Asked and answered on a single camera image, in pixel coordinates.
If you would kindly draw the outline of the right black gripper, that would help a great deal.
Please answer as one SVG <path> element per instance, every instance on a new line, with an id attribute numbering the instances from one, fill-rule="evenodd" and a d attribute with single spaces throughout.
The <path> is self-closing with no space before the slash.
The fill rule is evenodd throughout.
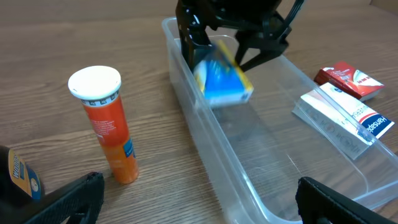
<path id="1" fill-rule="evenodd" d="M 286 17 L 279 0 L 179 0 L 175 8 L 182 55 L 191 71 L 213 50 L 206 28 L 238 30 L 235 62 L 243 72 L 281 56 L 288 47 L 282 37 L 304 4 L 296 0 Z M 249 49 L 258 54 L 242 63 Z"/>

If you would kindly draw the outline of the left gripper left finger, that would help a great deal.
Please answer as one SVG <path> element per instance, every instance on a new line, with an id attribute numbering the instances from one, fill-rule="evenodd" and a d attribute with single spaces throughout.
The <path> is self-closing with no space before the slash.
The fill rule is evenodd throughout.
<path id="1" fill-rule="evenodd" d="M 45 195 L 38 202 L 7 210 L 1 223 L 95 224 L 104 202 L 104 177 L 90 172 Z"/>

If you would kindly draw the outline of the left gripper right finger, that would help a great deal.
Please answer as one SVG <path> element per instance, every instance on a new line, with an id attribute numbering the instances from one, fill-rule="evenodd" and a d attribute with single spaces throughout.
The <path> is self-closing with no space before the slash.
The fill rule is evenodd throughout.
<path id="1" fill-rule="evenodd" d="M 298 180 L 295 200 L 303 224 L 395 224 L 311 177 Z"/>

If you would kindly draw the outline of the blue yellow VapoDrops box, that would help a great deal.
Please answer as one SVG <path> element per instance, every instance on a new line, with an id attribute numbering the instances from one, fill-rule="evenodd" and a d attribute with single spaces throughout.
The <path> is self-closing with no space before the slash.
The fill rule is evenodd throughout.
<path id="1" fill-rule="evenodd" d="M 193 76 L 211 108 L 247 103 L 254 91 L 222 40 L 195 66 Z"/>

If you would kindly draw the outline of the black tube white cap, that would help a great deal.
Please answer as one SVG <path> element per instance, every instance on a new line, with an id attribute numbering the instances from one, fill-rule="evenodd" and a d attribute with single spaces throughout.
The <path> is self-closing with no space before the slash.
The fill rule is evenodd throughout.
<path id="1" fill-rule="evenodd" d="M 1 210 L 24 207 L 44 195 L 39 175 L 14 150 L 1 146 Z"/>

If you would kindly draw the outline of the clear plastic container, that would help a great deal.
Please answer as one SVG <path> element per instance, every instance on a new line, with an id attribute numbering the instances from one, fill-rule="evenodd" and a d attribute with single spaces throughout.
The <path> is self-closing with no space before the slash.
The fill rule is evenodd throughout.
<path id="1" fill-rule="evenodd" d="M 170 81 L 229 223 L 300 223 L 295 195 L 311 177 L 374 209 L 397 197 L 397 156 L 375 140 L 355 160 L 295 115 L 299 98 L 322 92 L 281 56 L 247 72 L 247 103 L 210 108 L 180 50 L 177 20 L 163 21 Z"/>

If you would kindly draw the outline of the white blue Hansaplast box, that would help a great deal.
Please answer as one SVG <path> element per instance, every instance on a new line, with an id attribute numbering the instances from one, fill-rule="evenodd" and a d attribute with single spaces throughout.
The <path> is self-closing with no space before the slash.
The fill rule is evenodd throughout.
<path id="1" fill-rule="evenodd" d="M 331 83 L 302 95 L 292 112 L 355 160 L 394 122 Z"/>

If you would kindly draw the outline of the red white small box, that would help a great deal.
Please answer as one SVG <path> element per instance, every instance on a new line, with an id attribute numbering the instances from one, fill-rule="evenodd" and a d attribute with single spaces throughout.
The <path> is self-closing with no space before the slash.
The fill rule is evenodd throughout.
<path id="1" fill-rule="evenodd" d="M 359 101 L 375 97 L 385 87 L 381 82 L 344 61 L 321 68 L 313 80 L 319 85 L 331 83 Z"/>

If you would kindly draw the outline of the orange tube white cap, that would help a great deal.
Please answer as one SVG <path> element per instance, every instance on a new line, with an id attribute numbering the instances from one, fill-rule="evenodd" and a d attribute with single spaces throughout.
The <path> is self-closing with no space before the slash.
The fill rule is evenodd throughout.
<path id="1" fill-rule="evenodd" d="M 81 101 L 114 178 L 129 184 L 138 178 L 139 166 L 121 99 L 121 84 L 120 73 L 104 65 L 82 68 L 68 80 L 70 93 Z"/>

